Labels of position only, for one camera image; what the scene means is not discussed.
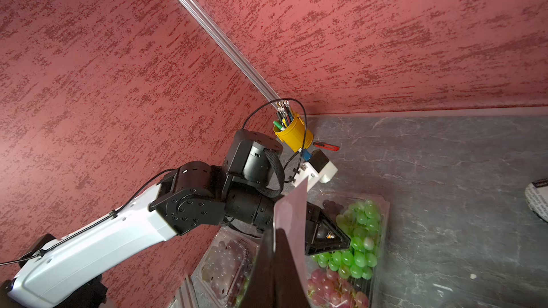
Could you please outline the mixed grapes clear box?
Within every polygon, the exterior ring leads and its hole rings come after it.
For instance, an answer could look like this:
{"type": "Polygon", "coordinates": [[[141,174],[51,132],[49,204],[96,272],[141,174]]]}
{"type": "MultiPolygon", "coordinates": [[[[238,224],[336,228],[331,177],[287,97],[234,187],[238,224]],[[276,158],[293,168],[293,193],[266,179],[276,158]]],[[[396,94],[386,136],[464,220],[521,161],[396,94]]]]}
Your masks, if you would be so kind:
{"type": "Polygon", "coordinates": [[[378,278],[390,204],[379,195],[322,193],[323,209],[350,243],[307,259],[312,307],[379,307],[378,278]]]}

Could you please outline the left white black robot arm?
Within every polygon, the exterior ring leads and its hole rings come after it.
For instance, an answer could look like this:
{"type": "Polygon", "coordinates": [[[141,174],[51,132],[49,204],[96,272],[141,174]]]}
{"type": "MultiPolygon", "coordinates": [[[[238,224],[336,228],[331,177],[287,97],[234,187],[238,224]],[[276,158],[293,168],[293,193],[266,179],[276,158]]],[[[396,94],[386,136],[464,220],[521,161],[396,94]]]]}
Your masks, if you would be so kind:
{"type": "Polygon", "coordinates": [[[196,161],[164,170],[137,196],[61,239],[44,235],[1,286],[3,307],[102,307],[103,273],[133,255],[201,225],[235,219],[263,231],[243,307],[307,307],[298,260],[346,249],[350,238],[314,204],[299,208],[272,177],[284,181],[282,145],[241,129],[222,166],[196,161]]]}

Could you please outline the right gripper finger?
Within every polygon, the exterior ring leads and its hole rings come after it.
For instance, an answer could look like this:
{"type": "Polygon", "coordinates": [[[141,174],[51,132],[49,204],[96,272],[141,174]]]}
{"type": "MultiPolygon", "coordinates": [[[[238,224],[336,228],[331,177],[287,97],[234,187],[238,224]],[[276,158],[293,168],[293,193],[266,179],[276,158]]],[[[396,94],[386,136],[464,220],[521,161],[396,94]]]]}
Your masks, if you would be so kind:
{"type": "Polygon", "coordinates": [[[240,307],[309,307],[288,238],[282,229],[262,238],[250,282],[240,307]]]}

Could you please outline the pens in cup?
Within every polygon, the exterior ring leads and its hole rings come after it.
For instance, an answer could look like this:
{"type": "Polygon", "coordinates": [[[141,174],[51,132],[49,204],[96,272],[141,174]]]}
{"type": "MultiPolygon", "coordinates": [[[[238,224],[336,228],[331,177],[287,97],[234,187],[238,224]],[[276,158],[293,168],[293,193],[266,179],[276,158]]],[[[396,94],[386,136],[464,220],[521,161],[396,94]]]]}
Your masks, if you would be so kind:
{"type": "Polygon", "coordinates": [[[288,100],[278,100],[274,102],[277,109],[278,122],[275,125],[279,130],[285,130],[293,122],[294,115],[288,100]]]}

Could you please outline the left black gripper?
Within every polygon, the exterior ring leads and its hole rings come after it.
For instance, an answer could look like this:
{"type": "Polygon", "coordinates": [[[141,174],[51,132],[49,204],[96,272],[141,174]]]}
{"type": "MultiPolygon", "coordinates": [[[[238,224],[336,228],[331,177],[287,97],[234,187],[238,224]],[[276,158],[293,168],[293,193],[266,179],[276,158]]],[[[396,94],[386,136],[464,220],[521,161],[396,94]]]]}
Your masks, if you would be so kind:
{"type": "Polygon", "coordinates": [[[348,249],[350,238],[322,209],[312,203],[306,205],[305,254],[319,255],[348,249]]]}

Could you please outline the dark grapes clear box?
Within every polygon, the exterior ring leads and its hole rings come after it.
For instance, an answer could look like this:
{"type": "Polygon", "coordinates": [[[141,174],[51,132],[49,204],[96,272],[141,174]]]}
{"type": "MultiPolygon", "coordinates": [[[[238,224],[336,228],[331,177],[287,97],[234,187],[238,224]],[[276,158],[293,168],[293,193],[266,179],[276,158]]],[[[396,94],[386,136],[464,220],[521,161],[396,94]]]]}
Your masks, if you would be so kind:
{"type": "Polygon", "coordinates": [[[221,228],[191,276],[198,306],[241,306],[257,252],[255,239],[221,228]]]}

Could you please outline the yellow pen cup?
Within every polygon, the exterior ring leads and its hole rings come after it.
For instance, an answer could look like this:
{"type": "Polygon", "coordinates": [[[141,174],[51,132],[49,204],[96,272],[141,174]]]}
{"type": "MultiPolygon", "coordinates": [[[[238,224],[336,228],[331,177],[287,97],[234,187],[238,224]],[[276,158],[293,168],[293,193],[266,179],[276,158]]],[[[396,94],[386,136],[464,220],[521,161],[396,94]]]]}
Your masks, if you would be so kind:
{"type": "Polygon", "coordinates": [[[275,135],[293,152],[298,152],[301,148],[308,149],[313,144],[314,136],[309,129],[305,130],[304,119],[299,115],[296,115],[284,130],[279,129],[282,125],[278,121],[275,120],[273,123],[275,135]]]}

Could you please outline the left aluminium corner post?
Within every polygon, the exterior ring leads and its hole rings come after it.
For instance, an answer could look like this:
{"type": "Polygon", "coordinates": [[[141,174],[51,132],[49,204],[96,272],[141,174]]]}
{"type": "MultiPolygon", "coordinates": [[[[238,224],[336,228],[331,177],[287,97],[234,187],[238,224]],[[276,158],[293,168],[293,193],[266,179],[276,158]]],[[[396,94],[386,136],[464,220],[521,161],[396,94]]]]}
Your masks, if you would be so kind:
{"type": "Polygon", "coordinates": [[[224,31],[200,6],[197,0],[177,0],[196,22],[207,32],[221,50],[232,60],[248,80],[259,90],[267,101],[277,100],[281,97],[267,83],[263,76],[252,66],[251,62],[233,44],[224,31]]]}

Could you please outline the red marker pen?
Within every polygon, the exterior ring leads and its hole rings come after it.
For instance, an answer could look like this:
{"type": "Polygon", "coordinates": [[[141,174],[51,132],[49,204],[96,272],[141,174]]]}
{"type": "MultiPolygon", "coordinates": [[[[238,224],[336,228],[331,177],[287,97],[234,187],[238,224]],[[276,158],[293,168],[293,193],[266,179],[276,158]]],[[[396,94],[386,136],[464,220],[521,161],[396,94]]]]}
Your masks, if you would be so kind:
{"type": "Polygon", "coordinates": [[[321,148],[321,149],[329,150],[329,151],[333,151],[333,152],[338,152],[340,150],[339,146],[332,145],[332,144],[325,143],[325,142],[316,141],[316,142],[313,143],[313,145],[317,148],[321,148]]]}

